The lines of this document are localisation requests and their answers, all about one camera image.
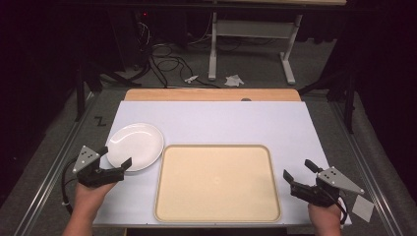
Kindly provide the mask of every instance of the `human arm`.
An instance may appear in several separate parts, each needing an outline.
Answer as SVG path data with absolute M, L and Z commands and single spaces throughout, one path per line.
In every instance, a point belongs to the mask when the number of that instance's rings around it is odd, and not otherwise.
M 80 183 L 76 187 L 74 211 L 63 232 L 63 236 L 91 236 L 92 222 L 107 193 L 116 183 L 98 188 L 88 188 Z
M 338 206 L 321 207 L 309 204 L 308 210 L 316 236 L 341 236 L 341 211 Z

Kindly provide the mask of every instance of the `paper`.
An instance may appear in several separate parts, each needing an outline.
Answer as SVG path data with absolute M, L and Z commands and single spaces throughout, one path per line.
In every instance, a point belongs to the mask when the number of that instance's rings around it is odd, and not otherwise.
M 227 82 L 225 85 L 230 87 L 239 87 L 240 84 L 245 85 L 245 83 L 243 83 L 243 81 L 239 78 L 238 75 L 226 77 L 226 80 Z
M 353 206 L 352 212 L 354 212 L 356 215 L 363 218 L 365 221 L 369 223 L 369 221 L 371 220 L 373 210 L 374 204 L 358 195 L 358 197 L 356 198 L 355 205 Z
M 190 84 L 193 80 L 195 80 L 198 76 L 190 77 L 187 80 L 184 80 L 186 83 Z

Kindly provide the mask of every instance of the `white plate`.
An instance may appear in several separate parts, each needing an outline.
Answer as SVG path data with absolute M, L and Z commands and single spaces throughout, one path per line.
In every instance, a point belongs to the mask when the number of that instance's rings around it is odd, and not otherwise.
M 126 126 L 109 140 L 107 159 L 114 167 L 132 157 L 127 171 L 137 171 L 153 164 L 163 150 L 163 136 L 156 127 L 138 123 Z

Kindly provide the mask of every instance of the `white table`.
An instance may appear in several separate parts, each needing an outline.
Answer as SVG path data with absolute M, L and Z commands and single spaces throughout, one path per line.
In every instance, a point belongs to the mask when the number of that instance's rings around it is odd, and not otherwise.
M 277 222 L 256 226 L 310 224 L 307 203 L 290 196 L 289 184 L 282 178 L 283 169 L 286 169 L 296 181 L 313 185 L 316 176 L 304 166 L 305 159 L 313 160 L 322 168 L 328 167 L 304 102 L 122 101 L 109 138 L 121 128 L 134 123 L 149 123 L 157 127 L 165 138 L 166 147 L 178 144 L 266 146 L 272 158 L 282 215 Z M 128 172 L 125 180 L 107 195 L 94 226 L 225 226 L 157 221 L 153 209 L 159 166 L 160 159 L 144 170 Z M 105 157 L 101 159 L 101 167 L 112 168 Z

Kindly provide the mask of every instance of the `aluminum rail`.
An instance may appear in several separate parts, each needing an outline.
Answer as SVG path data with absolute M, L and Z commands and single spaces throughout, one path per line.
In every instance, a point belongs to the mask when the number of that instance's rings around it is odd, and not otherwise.
M 375 177 L 369 167 L 369 164 L 363 155 L 361 149 L 359 148 L 355 137 L 350 134 L 346 127 L 344 126 L 343 122 L 343 111 L 341 110 L 340 106 L 336 102 L 329 103 L 331 110 L 333 111 L 334 115 L 338 118 L 337 121 L 340 125 L 340 128 L 343 130 L 345 137 L 347 138 L 350 147 L 353 150 L 353 154 L 355 156 L 355 162 L 360 170 L 360 173 L 364 179 L 365 185 L 367 186 L 367 190 L 374 201 L 375 208 L 377 209 L 381 220 L 386 227 L 387 233 L 389 236 L 403 236 L 401 228 L 398 225 L 397 220 L 395 219 L 389 205 L 387 202 L 387 198 L 384 195 L 382 189 L 380 188 L 379 184 L 375 180 Z
M 64 144 L 59 149 L 59 152 L 54 162 L 52 163 L 52 166 L 50 167 L 48 173 L 46 174 L 46 177 L 44 178 L 42 184 L 37 190 L 37 193 L 34 196 L 26 214 L 24 215 L 18 228 L 16 229 L 14 234 L 15 236 L 30 235 L 30 231 L 36 223 L 36 220 L 39 217 L 50 193 L 52 192 L 52 189 L 56 181 L 59 179 L 64 165 L 66 164 L 66 161 L 68 161 L 68 158 L 66 158 L 68 151 L 71 148 L 81 127 L 83 126 L 83 123 L 85 122 L 86 117 L 89 114 L 89 111 L 93 107 L 93 104 L 96 101 L 96 95 L 92 95 L 92 93 L 90 93 L 87 101 L 87 111 L 85 112 L 82 119 L 79 122 L 75 122 L 73 127 L 71 128 L 69 135 L 65 139 Z

